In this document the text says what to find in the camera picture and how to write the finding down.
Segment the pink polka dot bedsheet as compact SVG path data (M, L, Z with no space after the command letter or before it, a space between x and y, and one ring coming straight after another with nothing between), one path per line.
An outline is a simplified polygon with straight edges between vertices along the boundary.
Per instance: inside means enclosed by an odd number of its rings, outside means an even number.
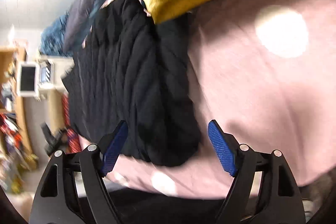
M279 149L298 185L335 166L335 0L212 0L193 13L190 95L255 151Z

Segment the red patterned cloth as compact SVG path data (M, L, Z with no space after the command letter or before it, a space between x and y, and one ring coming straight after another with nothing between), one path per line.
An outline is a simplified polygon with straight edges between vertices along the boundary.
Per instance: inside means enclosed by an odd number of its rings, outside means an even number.
M62 95L62 107L63 107L63 115L64 115L64 124L67 128L67 142L68 142L68 151L70 153L77 153L81 151L81 145L79 141L78 134L72 129L70 123L70 109L68 103L68 95Z

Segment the black quilted jacket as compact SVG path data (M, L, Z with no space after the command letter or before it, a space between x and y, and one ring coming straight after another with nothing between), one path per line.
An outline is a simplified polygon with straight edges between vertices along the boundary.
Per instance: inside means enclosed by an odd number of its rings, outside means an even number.
M120 121L125 156L179 166L201 142L187 78L188 17L155 24L139 0L101 9L64 77L73 130L97 143Z

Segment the wooden wall shelf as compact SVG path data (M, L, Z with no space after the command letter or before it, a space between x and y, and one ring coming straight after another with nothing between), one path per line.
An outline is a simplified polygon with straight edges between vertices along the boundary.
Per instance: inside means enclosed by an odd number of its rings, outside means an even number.
M1 47L1 117L7 123L4 134L26 162L26 169L36 170L38 157L34 154L27 129L23 97L18 94L19 65L26 61L23 47Z

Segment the white framed monitor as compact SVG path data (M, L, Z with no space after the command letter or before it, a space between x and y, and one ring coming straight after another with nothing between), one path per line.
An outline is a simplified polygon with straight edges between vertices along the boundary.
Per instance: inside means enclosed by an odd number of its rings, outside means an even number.
M39 64L20 61L17 65L16 87L19 97L37 97L39 95Z

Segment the white cabinet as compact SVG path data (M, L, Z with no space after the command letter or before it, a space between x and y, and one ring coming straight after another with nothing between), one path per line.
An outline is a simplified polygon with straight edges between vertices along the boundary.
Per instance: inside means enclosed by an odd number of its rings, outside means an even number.
M72 57L42 55L38 59L38 64L40 65L38 85L40 100L46 99L51 90L68 93L63 84L63 78L74 66Z

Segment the cardboard box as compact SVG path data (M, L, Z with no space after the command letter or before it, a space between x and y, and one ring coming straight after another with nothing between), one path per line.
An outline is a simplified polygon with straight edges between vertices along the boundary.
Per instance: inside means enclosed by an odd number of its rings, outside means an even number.
M62 94L56 90L49 90L47 94L48 112L49 112L49 127L52 135L56 135L58 129L65 127Z

